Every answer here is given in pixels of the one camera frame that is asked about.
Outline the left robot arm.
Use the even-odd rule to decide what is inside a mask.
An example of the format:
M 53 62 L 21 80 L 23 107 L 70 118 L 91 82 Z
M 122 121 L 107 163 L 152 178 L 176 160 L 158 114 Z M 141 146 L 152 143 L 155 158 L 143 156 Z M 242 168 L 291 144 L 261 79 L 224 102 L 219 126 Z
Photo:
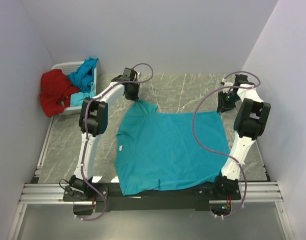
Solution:
M 64 202 L 107 199 L 109 184 L 93 182 L 97 146 L 108 126 L 109 107 L 122 96 L 137 101 L 138 93 L 138 73 L 134 68 L 125 68 L 100 94 L 83 101 L 79 118 L 82 134 L 80 155 L 74 174 L 66 181 Z

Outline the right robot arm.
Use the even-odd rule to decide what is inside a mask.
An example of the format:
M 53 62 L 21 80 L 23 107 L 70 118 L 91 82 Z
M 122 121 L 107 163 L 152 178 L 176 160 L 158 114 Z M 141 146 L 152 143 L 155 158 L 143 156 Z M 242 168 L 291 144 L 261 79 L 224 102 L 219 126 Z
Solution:
M 258 85 L 248 80 L 250 72 L 234 72 L 233 75 L 233 83 L 226 82 L 227 77 L 222 79 L 223 87 L 218 93 L 218 113 L 234 109 L 235 103 L 241 101 L 233 125 L 235 135 L 230 154 L 212 187 L 214 197 L 220 200 L 239 193 L 242 165 L 255 140 L 263 134 L 271 109 L 271 104 L 264 102 L 257 94 Z

